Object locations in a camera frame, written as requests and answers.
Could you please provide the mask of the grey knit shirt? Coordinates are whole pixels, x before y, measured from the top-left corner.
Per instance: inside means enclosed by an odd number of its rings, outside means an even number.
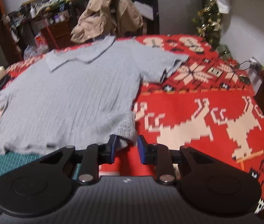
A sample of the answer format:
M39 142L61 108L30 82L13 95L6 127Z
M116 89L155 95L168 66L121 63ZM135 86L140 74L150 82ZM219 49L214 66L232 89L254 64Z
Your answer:
M83 150L111 135L126 147L136 138L131 108L140 83L162 83L187 59L113 36L49 52L0 91L0 154Z

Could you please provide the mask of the green cutting mat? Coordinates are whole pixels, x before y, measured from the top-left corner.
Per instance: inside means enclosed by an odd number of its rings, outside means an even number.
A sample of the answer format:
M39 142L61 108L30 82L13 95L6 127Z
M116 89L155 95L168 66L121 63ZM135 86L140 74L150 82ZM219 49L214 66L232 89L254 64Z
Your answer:
M0 176L19 168L32 161L40 159L42 156L35 154L17 154L8 152L5 155L0 155Z

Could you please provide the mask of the grey refrigerator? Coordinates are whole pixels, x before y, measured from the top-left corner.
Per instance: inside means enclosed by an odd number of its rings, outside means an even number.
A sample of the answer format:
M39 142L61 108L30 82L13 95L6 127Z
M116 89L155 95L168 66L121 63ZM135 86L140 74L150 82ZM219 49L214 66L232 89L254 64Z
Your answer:
M192 19L202 9L203 0L158 0L161 34L196 34Z

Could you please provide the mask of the red christmas pattern blanket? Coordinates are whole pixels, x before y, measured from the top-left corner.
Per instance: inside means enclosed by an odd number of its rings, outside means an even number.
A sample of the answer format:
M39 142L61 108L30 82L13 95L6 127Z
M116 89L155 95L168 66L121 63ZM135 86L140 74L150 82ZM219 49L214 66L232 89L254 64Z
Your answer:
M147 142L192 147L252 175L264 210L264 115L244 72L190 35L139 36L147 46L188 60L162 84L142 83L133 105L136 132Z

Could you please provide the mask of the small decorated christmas tree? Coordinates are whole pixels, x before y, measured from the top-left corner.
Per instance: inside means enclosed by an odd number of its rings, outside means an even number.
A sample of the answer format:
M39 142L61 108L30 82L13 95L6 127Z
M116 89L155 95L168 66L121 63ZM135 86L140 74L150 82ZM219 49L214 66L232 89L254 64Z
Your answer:
M221 40L221 14L216 0L209 0L205 7L197 12L197 17L193 19L198 36L216 49Z

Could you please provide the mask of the white plastic bag on floor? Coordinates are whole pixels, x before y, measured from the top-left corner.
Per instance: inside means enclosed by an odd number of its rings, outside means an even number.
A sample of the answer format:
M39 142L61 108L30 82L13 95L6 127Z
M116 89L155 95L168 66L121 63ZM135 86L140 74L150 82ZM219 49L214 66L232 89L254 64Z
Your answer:
M35 57L35 56L40 56L42 54L45 54L49 51L49 47L47 45L41 45L40 47L36 46L28 46L24 50L24 60L27 60L29 58Z

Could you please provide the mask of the brown wooden drawer cabinet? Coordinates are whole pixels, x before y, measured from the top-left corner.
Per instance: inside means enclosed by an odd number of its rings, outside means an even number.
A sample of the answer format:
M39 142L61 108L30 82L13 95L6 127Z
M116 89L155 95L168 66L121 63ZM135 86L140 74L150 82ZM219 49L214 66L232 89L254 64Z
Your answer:
M40 31L50 50L63 49L74 45L71 41L72 28L68 19L49 25L48 28L44 27Z

